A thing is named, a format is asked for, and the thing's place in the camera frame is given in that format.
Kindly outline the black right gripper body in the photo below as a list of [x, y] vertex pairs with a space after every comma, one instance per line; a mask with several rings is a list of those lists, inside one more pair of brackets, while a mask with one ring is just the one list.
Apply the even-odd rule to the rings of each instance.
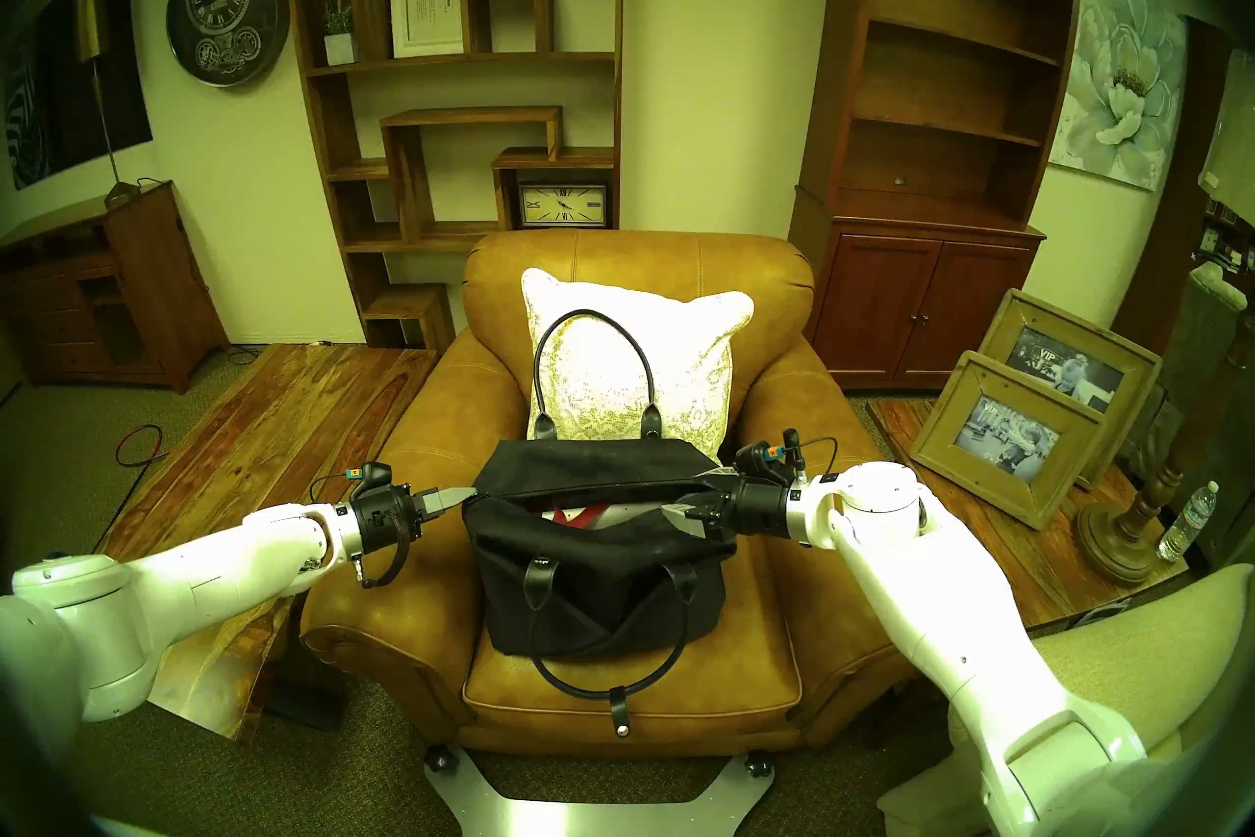
[[758, 535], [797, 540], [788, 513], [792, 492], [793, 484], [788, 479], [744, 476], [734, 492], [723, 493], [722, 513], [727, 540]]

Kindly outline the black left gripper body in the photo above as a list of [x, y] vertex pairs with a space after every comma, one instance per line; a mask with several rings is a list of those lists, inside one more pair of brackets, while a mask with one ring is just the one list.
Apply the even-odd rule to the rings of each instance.
[[409, 483], [360, 482], [351, 491], [351, 514], [358, 531], [358, 538], [351, 540], [351, 557], [388, 547], [407, 557], [420, 533], [420, 513], [422, 501], [414, 498]]

